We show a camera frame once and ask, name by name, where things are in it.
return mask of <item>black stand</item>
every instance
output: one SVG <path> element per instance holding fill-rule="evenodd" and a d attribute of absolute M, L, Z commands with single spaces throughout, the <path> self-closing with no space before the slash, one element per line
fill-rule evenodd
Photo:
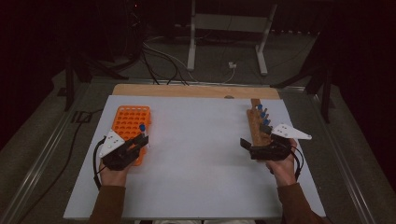
<path fill-rule="evenodd" d="M 74 102 L 74 80 L 73 71 L 76 72 L 78 79 L 81 82 L 90 82 L 92 79 L 91 72 L 87 67 L 87 63 L 101 71 L 105 74 L 115 78 L 115 79 L 128 79 L 128 77 L 123 77 L 113 70 L 107 68 L 96 60 L 92 59 L 88 55 L 82 52 L 76 52 L 69 50 L 65 57 L 65 74 L 66 74 L 66 106 L 64 111 L 69 110 L 70 106 Z"/>
<path fill-rule="evenodd" d="M 332 67 L 326 65 L 317 65 L 306 69 L 305 71 L 299 73 L 298 75 L 291 77 L 281 83 L 270 85 L 272 88 L 283 89 L 290 84 L 304 78 L 312 76 L 308 84 L 305 87 L 307 94 L 317 94 L 320 87 L 323 85 L 323 94 L 321 101 L 321 115 L 326 120 L 329 121 L 329 102 L 330 102 L 330 90 L 332 84 Z"/>

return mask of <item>white bracket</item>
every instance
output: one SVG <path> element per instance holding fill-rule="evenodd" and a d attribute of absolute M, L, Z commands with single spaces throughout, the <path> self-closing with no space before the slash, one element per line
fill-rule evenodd
<path fill-rule="evenodd" d="M 311 140 L 312 136 L 303 133 L 287 124 L 279 124 L 273 130 L 272 133 L 284 138 L 295 138 L 295 139 L 306 139 Z"/>
<path fill-rule="evenodd" d="M 102 149 L 99 153 L 99 157 L 103 158 L 105 155 L 120 147 L 124 143 L 125 141 L 116 132 L 110 129 L 110 132 L 108 132 L 106 140 L 103 143 Z"/>

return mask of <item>orange crate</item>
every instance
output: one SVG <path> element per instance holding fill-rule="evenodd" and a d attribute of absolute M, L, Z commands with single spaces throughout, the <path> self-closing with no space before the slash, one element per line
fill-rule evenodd
<path fill-rule="evenodd" d="M 141 134 L 139 129 L 140 124 L 144 124 L 146 126 L 147 133 L 149 131 L 150 123 L 150 110 L 148 106 L 121 105 L 117 110 L 117 114 L 111 128 L 123 140 L 127 141 Z M 139 158 L 134 162 L 134 166 L 138 166 L 142 163 L 146 152 L 146 147 L 143 147 L 140 150 Z"/>

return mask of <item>brown sleeve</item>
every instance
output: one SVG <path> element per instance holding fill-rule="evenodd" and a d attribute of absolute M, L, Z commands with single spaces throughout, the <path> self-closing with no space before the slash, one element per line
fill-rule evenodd
<path fill-rule="evenodd" d="M 325 219 L 312 212 L 299 183 L 280 187 L 277 194 L 287 224 L 325 224 Z"/>
<path fill-rule="evenodd" d="M 125 188 L 117 186 L 102 186 L 96 199 L 89 224 L 120 224 Z"/>

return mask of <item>person's right hand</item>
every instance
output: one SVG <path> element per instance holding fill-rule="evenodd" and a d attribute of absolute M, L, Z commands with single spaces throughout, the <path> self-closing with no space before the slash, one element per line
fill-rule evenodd
<path fill-rule="evenodd" d="M 290 139 L 291 150 L 295 151 L 297 147 L 297 142 L 294 139 Z M 274 173 L 276 184 L 278 187 L 283 187 L 287 185 L 295 184 L 296 177 L 294 175 L 294 157 L 289 155 L 283 161 L 266 161 L 266 166 L 268 169 L 272 170 Z"/>

